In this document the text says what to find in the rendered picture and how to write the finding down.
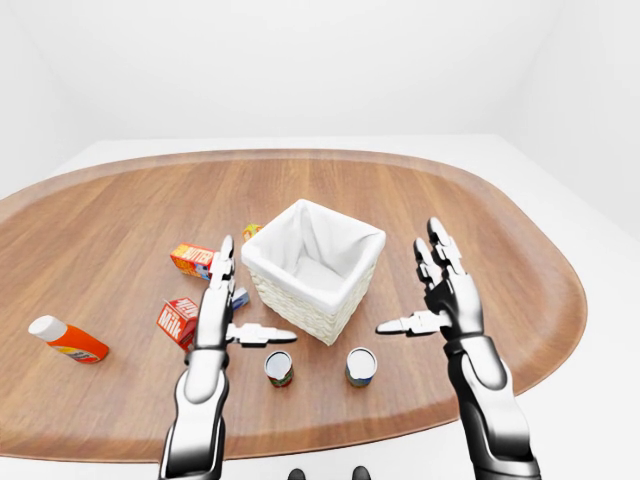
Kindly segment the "red milk carton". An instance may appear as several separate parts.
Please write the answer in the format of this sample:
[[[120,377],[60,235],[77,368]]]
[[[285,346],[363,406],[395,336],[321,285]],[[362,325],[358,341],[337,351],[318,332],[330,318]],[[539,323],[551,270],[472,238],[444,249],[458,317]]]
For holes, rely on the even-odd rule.
[[[185,352],[193,349],[199,307],[190,298],[165,301],[156,324]]]

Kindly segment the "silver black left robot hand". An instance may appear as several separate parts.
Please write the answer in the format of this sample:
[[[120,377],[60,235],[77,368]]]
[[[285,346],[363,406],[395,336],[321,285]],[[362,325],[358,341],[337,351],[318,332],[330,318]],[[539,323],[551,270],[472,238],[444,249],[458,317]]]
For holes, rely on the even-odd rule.
[[[201,300],[194,349],[225,349],[229,343],[243,347],[263,348],[268,344],[290,343],[297,335],[289,330],[265,327],[258,323],[236,326],[233,321],[235,292],[234,240],[226,235],[214,254],[211,279]]]

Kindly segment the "orange bottle with white cap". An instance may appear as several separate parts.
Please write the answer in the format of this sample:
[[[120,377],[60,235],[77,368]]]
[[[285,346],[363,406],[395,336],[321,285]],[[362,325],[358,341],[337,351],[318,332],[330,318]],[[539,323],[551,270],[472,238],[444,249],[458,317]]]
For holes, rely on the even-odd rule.
[[[76,362],[93,364],[103,360],[109,347],[87,332],[52,315],[35,319],[28,332]]]

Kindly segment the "orange butter box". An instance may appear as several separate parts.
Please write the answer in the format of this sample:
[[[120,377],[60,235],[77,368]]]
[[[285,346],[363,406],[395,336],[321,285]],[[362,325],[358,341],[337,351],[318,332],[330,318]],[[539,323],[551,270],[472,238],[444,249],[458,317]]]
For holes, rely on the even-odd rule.
[[[182,273],[209,280],[215,253],[212,249],[181,243],[171,252],[170,258]]]

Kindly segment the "blue label tin can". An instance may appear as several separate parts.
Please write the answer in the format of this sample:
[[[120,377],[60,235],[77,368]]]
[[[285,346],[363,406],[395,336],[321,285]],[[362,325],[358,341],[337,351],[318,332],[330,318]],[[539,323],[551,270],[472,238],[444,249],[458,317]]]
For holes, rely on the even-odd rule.
[[[377,359],[372,351],[357,347],[349,352],[346,359],[345,374],[354,387],[367,386],[377,371]]]

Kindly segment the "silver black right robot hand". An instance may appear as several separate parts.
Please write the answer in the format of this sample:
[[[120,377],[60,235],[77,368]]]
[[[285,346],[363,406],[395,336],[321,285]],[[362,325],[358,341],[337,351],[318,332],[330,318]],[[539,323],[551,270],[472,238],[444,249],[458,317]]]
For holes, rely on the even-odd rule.
[[[425,286],[426,308],[379,324],[381,335],[424,336],[441,332],[446,340],[484,333],[479,292],[461,264],[452,236],[436,217],[427,222],[428,241],[417,238],[413,251],[417,275]]]

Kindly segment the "red label tin can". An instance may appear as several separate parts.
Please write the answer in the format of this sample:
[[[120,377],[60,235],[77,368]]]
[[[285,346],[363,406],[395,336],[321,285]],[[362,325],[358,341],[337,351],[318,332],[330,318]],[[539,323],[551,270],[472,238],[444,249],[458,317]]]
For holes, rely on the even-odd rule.
[[[288,386],[293,380],[294,369],[291,356],[285,351],[274,351],[265,360],[264,370],[276,388]]]

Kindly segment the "white woven basket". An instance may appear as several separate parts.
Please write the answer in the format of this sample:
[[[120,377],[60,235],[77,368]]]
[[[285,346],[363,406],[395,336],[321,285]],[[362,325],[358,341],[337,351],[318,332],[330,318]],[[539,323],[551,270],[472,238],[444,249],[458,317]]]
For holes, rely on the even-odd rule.
[[[367,293],[386,233],[299,199],[241,249],[262,302],[331,346]]]

